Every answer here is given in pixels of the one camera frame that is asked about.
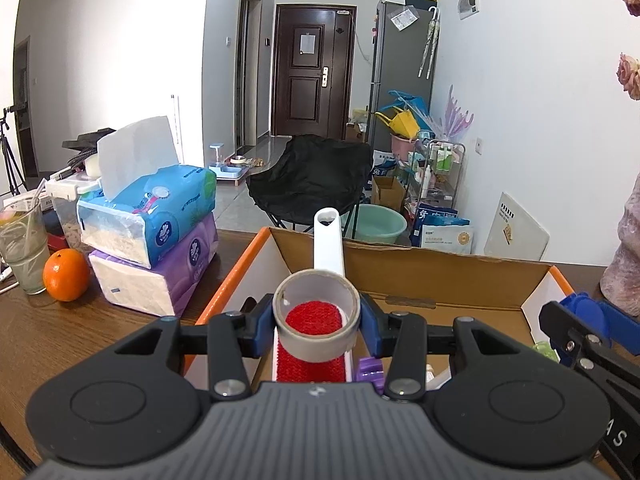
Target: white package bag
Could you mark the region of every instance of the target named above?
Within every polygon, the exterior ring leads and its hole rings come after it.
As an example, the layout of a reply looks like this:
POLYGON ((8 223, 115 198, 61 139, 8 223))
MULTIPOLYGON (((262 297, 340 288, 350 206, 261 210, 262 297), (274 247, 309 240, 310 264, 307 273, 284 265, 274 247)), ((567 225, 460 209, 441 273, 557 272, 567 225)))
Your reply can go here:
POLYGON ((471 254, 474 230, 469 225, 423 225, 420 247, 443 253, 471 254))

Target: white tissue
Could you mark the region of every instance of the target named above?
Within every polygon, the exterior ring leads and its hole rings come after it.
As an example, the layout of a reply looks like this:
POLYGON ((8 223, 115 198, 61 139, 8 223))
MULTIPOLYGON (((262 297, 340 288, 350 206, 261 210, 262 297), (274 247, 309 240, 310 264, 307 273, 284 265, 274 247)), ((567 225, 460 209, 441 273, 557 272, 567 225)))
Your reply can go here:
POLYGON ((169 119, 151 117, 101 138, 98 161, 107 200, 141 176, 178 164, 169 119))

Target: purple tissue pack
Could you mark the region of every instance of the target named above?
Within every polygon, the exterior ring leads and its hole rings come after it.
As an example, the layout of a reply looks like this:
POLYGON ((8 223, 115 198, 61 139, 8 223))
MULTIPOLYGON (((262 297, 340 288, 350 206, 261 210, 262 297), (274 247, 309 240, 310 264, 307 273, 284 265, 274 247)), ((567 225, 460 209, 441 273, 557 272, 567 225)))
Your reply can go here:
POLYGON ((180 317, 217 249, 218 231, 210 213, 153 269, 101 251, 92 252, 89 260, 110 303, 153 316, 180 317))

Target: glass cup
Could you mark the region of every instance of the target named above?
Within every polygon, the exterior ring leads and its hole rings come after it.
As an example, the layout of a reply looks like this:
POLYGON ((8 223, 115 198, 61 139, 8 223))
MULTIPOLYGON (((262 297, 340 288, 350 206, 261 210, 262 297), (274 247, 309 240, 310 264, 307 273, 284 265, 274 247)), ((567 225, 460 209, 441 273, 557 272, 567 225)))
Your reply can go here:
POLYGON ((23 198, 0 209, 0 254, 27 294, 45 290, 42 271, 49 259, 40 201, 23 198))

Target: door frame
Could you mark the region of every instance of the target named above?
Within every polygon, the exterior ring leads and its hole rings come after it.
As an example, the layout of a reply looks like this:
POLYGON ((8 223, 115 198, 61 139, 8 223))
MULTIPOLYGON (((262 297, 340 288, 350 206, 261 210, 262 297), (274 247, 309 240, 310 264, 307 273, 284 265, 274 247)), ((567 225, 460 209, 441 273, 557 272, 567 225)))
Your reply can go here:
MULTIPOLYGON (((248 0, 249 15, 246 38, 246 59, 245 59, 245 101, 244 101, 244 143, 245 146, 255 146, 257 141, 257 107, 258 107, 258 64, 260 61, 260 30, 262 28, 262 0, 248 0)), ((238 0, 238 18, 236 27, 239 27, 242 13, 242 0, 238 0)), ((236 146, 236 131, 238 128, 236 114, 236 89, 238 87, 238 37, 239 30, 236 30, 236 42, 234 53, 234 153, 238 149, 236 146)))
POLYGON ((280 43, 278 41, 279 25, 280 25, 280 12, 283 9, 319 9, 319 10, 348 10, 353 16, 353 20, 349 25, 349 53, 347 54, 347 70, 345 71, 345 85, 344 85, 344 107, 342 111, 342 131, 340 132, 340 139, 344 140, 344 135, 347 129, 347 120, 349 119, 349 106, 351 104, 351 83, 353 79, 353 57, 355 54, 355 39, 356 39, 356 20, 358 7, 350 5, 324 5, 324 4, 277 4, 276 5, 276 18, 275 26, 273 28, 273 78, 271 79, 271 135, 276 136, 276 83, 278 79, 278 58, 280 53, 280 43))
MULTIPOLYGON (((22 40, 20 43, 14 44, 14 62, 12 63, 11 66, 11 76, 12 76, 12 81, 11 81, 11 86, 12 88, 14 87, 14 79, 15 79, 15 53, 18 50, 24 49, 26 51, 27 54, 27 71, 26 71, 26 79, 27 81, 25 81, 26 83, 26 91, 28 94, 28 98, 27 98, 27 114, 29 116, 29 134, 31 137, 31 151, 33 152, 33 159, 35 160, 36 163, 36 172, 40 172, 40 165, 38 164, 38 154, 36 153, 36 143, 35 140, 33 138, 33 118, 31 116, 31 109, 33 108, 33 102, 31 99, 31 69, 30 69, 30 65, 31 65, 31 35, 28 35, 26 38, 24 38, 24 40, 22 40)), ((18 129, 19 125, 18 125, 18 119, 17 119, 17 114, 16 114, 16 118, 15 118, 15 129, 16 129, 16 139, 17 139, 17 143, 18 143, 18 154, 20 156, 20 166, 21 166, 21 170, 22 170, 22 174, 27 177, 27 170, 24 166, 24 157, 22 156, 22 140, 20 138, 20 130, 18 129)))

